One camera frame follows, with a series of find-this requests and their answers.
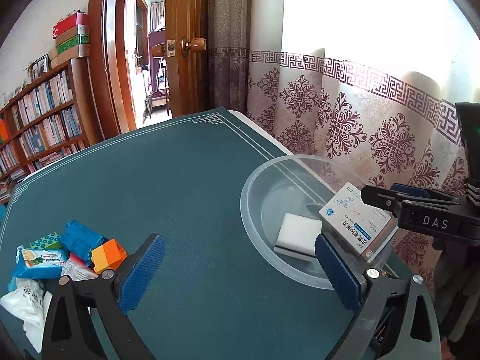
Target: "door knob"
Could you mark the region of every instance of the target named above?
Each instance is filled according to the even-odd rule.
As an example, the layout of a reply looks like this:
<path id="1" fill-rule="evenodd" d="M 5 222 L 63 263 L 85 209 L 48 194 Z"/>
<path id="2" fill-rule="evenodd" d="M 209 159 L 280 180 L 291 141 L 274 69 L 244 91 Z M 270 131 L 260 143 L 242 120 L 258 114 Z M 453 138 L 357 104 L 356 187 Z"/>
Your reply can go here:
<path id="1" fill-rule="evenodd" d="M 165 43 L 156 44 L 150 49 L 150 54 L 153 58 L 163 58 L 167 56 L 167 49 Z"/>
<path id="2" fill-rule="evenodd" d="M 207 41 L 204 38 L 193 38 L 191 42 L 187 40 L 187 37 L 184 36 L 181 39 L 181 52 L 183 56 L 187 56 L 188 52 L 191 50 L 192 53 L 198 53 L 200 51 L 205 51 L 207 49 Z"/>

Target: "metal screw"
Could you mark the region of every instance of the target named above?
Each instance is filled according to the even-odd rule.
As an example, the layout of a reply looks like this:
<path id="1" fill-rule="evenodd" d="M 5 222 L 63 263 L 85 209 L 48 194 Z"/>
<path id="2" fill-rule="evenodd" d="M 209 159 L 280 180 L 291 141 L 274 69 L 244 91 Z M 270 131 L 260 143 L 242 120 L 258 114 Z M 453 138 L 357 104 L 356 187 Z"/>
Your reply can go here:
<path id="1" fill-rule="evenodd" d="M 111 279 L 113 277 L 113 271 L 111 269 L 105 269 L 102 272 L 102 279 Z"/>
<path id="2" fill-rule="evenodd" d="M 378 279 L 378 277 L 380 277 L 380 272 L 378 272 L 376 269 L 370 268 L 367 269 L 367 275 L 369 278 Z"/>
<path id="3" fill-rule="evenodd" d="M 413 281 L 417 284 L 422 284 L 423 283 L 423 277 L 421 277 L 419 274 L 413 275 Z"/>
<path id="4" fill-rule="evenodd" d="M 58 284 L 60 284 L 61 286 L 64 286 L 69 281 L 70 281 L 69 276 L 62 276 L 60 279 L 58 279 Z"/>

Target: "greek key pattern border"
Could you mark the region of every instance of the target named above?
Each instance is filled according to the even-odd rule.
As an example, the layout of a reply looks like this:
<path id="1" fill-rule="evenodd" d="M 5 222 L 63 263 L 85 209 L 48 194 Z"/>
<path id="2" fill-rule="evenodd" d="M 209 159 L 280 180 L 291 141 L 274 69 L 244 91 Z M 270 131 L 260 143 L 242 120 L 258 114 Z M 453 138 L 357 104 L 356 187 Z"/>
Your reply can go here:
<path id="1" fill-rule="evenodd" d="M 439 100 L 390 74 L 364 64 L 313 55 L 265 50 L 248 50 L 245 47 L 218 47 L 209 50 L 213 58 L 242 58 L 249 62 L 276 64 L 285 68 L 322 73 L 341 83 L 361 88 L 385 99 L 404 105 L 421 115 L 449 141 L 460 145 L 460 128 L 455 105 Z"/>

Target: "translucent plastic basin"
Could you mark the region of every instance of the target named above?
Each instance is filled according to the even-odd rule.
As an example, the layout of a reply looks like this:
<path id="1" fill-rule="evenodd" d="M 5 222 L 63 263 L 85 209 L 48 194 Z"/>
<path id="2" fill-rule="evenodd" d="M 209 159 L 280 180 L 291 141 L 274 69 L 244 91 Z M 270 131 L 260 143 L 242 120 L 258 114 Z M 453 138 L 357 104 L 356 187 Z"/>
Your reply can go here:
<path id="1" fill-rule="evenodd" d="M 247 179 L 240 198 L 243 225 L 258 252 L 289 278 L 332 290 L 318 261 L 303 261 L 273 249 L 285 213 L 321 219 L 318 210 L 347 181 L 359 189 L 365 185 L 339 164 L 313 155 L 288 155 L 260 165 Z M 329 230 L 323 221 L 322 231 Z M 381 253 L 379 259 L 385 261 L 388 254 Z"/>

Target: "green box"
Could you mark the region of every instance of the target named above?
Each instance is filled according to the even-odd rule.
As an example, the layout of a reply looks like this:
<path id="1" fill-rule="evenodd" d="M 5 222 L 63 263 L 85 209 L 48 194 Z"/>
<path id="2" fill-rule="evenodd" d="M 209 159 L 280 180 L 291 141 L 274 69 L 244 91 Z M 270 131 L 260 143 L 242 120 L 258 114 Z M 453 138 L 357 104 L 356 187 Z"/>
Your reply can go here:
<path id="1" fill-rule="evenodd" d="M 43 251 L 49 249 L 62 249 L 63 245 L 60 242 L 60 235 L 57 233 L 52 233 L 33 241 L 30 244 L 30 247 L 36 251 Z"/>
<path id="2" fill-rule="evenodd" d="M 83 34 L 77 34 L 73 38 L 70 38 L 69 40 L 66 40 L 62 44 L 59 44 L 57 46 L 57 51 L 59 54 L 63 53 L 64 51 L 67 51 L 69 48 L 72 48 L 78 44 L 87 44 L 90 43 L 90 36 L 89 35 L 83 35 Z"/>

